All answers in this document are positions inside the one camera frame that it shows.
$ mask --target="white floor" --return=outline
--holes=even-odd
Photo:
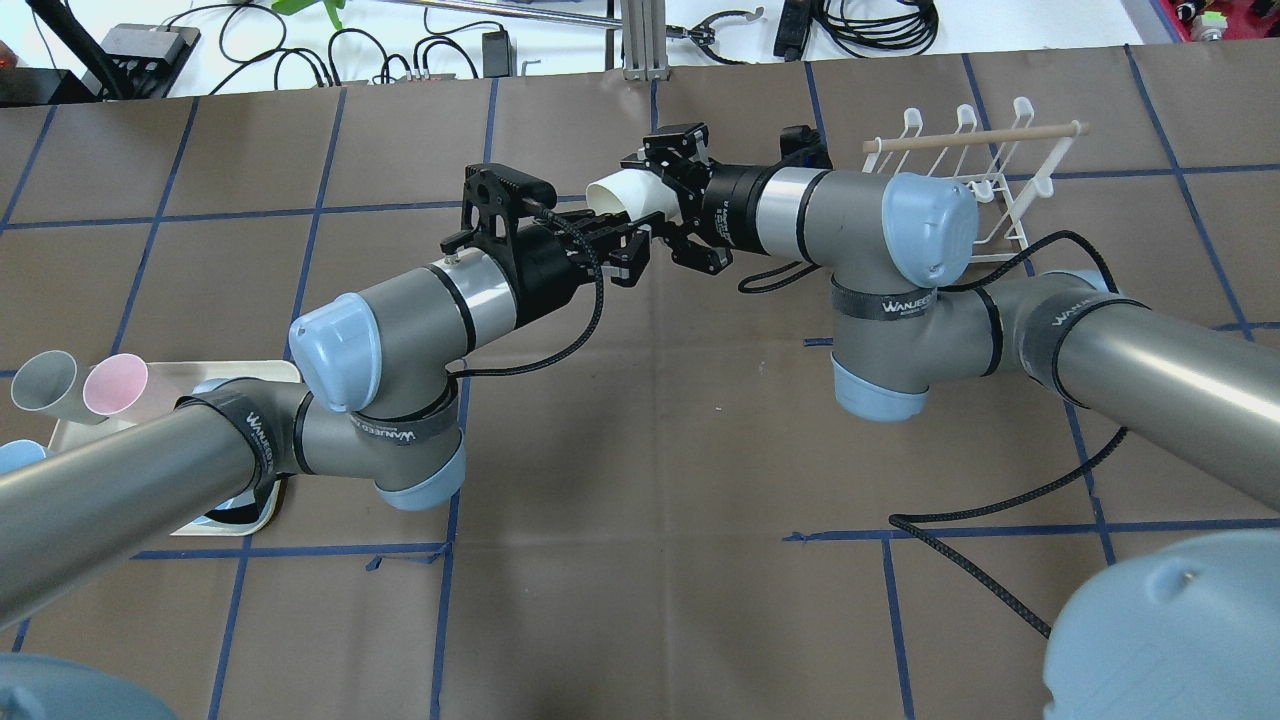
[[[160,23],[168,17],[192,5],[212,4],[212,0],[73,0],[79,20],[90,33],[101,38],[118,23]],[[781,13],[781,0],[745,0],[742,4],[724,0],[672,0],[667,3],[669,24],[692,26],[707,15],[724,9],[754,9],[765,6],[764,18],[750,24],[723,22],[718,50],[722,55],[751,61],[778,61],[772,56],[773,36]],[[1038,47],[1091,47],[1105,45],[1142,44],[1138,28],[1125,10],[1123,0],[937,0],[941,32],[929,53],[984,53],[1001,50],[1028,50]],[[580,3],[539,3],[536,6],[584,13],[604,14],[605,0]],[[850,17],[883,17],[901,14],[905,8],[895,0],[849,0]],[[234,65],[218,51],[218,31],[228,9],[205,10],[179,20],[178,24],[196,26],[204,37],[174,87],[174,95],[204,95],[227,76]],[[451,10],[431,10],[433,29],[449,28],[461,23],[483,19],[480,15]],[[410,54],[422,29],[422,12],[411,5],[353,0],[343,10],[346,27],[358,27],[374,33],[389,53]],[[603,32],[590,28],[550,24],[534,20],[503,19],[517,45],[520,61],[536,61],[527,68],[529,74],[591,72],[604,68]],[[320,5],[315,5],[288,18],[287,46],[306,46],[325,55],[325,46],[333,27]],[[54,60],[59,67],[83,72],[70,51],[45,32],[50,40]],[[471,53],[476,63],[480,58],[480,31],[456,36]],[[270,49],[279,38],[279,26],[266,13],[246,12],[228,33],[228,51],[238,58],[250,58]],[[50,60],[32,24],[31,12],[23,0],[0,0],[0,40],[9,44],[31,65],[49,67]],[[672,65],[701,65],[710,61],[687,41],[673,40],[668,45]],[[338,40],[335,63],[342,77],[369,78],[378,72],[381,55],[367,40],[347,35]],[[817,60],[845,56],[831,40],[818,31],[810,36],[805,59]],[[225,92],[268,90],[275,60],[259,63],[242,72]],[[468,70],[456,54],[439,49],[431,54],[433,72],[458,73]],[[282,87],[308,87],[314,85],[311,70],[297,58],[291,58],[282,70]]]

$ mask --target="white wire rack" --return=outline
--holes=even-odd
[[[1053,170],[1066,156],[1071,143],[1082,135],[1088,135],[1088,123],[1071,120],[1059,126],[1032,127],[1036,109],[1025,97],[1014,99],[1014,123],[1004,129],[982,131],[978,115],[972,105],[956,108],[956,128],[950,135],[923,135],[924,117],[920,110],[908,108],[902,113],[902,133],[896,138],[877,137],[863,143],[867,161],[864,173],[897,174],[902,172],[913,151],[937,151],[937,156],[925,173],[934,177],[947,177],[963,182],[973,191],[983,205],[996,202],[1001,210],[1000,219],[974,242],[975,263],[1000,263],[1009,260],[1019,250],[1027,249],[1027,232],[1023,229],[1023,217],[1037,197],[1053,196]],[[1009,167],[1020,145],[1033,141],[1053,140],[1052,147],[1018,195],[1009,187],[1005,168]],[[974,145],[995,147],[986,172],[963,173],[969,149]],[[997,238],[1004,242],[992,241]]]

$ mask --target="tray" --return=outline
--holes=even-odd
[[[197,384],[212,378],[259,378],[264,380],[276,380],[285,383],[302,382],[298,369],[284,360],[250,360],[250,361],[216,361],[216,363],[147,363],[147,368],[160,377],[173,382],[178,387],[189,391]],[[49,450],[52,452],[67,452],[68,450],[88,445],[111,433],[118,433],[125,428],[132,428],[133,423],[124,420],[106,419],[97,425],[82,425],[59,420],[54,427],[54,436],[49,441]],[[251,536],[260,530],[275,514],[275,503],[280,496],[280,482],[271,487],[271,495],[266,501],[261,518],[252,525],[228,525],[216,523],[207,518],[197,518],[178,528],[170,534],[174,536],[221,536],[239,537]]]

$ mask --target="wooden handle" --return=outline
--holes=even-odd
[[[863,152],[895,152],[899,150],[937,150],[960,145],[988,145],[997,142],[1018,142],[1021,140],[1047,140],[1053,137],[1076,137],[1089,135],[1089,123],[1073,120],[1065,126],[1038,126],[1029,128],[987,129],[980,132],[960,132],[955,135],[922,135],[892,140],[868,140],[863,142]]]

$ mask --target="small bottle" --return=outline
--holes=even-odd
[[[22,58],[0,40],[0,70],[22,65]]]

